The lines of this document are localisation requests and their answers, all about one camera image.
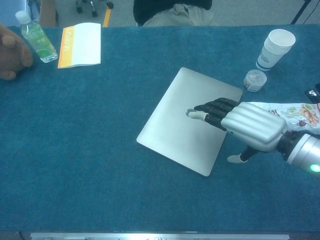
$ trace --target food wrapper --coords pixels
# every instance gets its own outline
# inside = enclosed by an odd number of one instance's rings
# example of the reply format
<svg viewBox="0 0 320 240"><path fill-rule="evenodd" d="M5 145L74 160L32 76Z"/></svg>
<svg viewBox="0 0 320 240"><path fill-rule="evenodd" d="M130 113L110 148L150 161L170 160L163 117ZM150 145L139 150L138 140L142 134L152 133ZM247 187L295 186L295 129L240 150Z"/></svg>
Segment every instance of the food wrapper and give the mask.
<svg viewBox="0 0 320 240"><path fill-rule="evenodd" d="M283 118L290 131L320 134L320 103L249 103Z"/></svg>

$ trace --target plastic water bottle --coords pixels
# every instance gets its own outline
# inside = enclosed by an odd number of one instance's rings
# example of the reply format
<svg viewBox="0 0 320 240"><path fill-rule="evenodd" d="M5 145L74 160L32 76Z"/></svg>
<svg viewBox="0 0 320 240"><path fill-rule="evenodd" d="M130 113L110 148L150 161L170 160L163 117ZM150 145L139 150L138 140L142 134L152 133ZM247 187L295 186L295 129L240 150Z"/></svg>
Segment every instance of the plastic water bottle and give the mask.
<svg viewBox="0 0 320 240"><path fill-rule="evenodd" d="M15 14L15 17L21 24L22 35L33 47L40 59L44 63L56 60L58 58L56 49L51 44L39 22L31 20L28 13L25 11L18 11Z"/></svg>

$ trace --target stacked paper cups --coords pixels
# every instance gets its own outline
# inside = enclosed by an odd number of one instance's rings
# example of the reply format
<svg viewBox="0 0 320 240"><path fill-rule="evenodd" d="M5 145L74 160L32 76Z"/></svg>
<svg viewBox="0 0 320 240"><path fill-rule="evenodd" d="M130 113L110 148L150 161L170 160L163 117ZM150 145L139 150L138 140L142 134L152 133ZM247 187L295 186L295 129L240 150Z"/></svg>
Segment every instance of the stacked paper cups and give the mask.
<svg viewBox="0 0 320 240"><path fill-rule="evenodd" d="M270 70L295 44L295 36L284 29L272 30L256 61L256 67L262 71Z"/></svg>

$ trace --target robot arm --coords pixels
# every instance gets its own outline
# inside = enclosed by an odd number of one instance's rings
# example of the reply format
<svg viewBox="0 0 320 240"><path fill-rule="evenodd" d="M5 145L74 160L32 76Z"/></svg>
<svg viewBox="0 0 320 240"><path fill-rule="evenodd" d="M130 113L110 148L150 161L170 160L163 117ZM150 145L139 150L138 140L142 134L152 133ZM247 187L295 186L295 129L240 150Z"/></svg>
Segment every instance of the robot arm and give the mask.
<svg viewBox="0 0 320 240"><path fill-rule="evenodd" d="M320 141L302 132L288 132L286 121L279 116L227 98L198 105L186 114L227 131L248 145L243 153L229 156L229 162L245 163L258 152L278 150L289 164L320 177Z"/></svg>

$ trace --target bottle cap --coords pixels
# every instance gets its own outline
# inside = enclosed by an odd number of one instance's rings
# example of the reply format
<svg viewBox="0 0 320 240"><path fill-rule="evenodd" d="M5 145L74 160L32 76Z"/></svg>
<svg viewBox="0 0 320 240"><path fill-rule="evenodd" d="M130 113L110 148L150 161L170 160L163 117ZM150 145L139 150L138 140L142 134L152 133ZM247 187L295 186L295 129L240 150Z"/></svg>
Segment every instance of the bottle cap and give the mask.
<svg viewBox="0 0 320 240"><path fill-rule="evenodd" d="M15 14L15 17L16 17L16 19L18 19L18 21L19 21L20 24L27 24L28 22L31 21L30 16L29 16L28 13L25 12L25 11L18 11L18 12Z"/></svg>

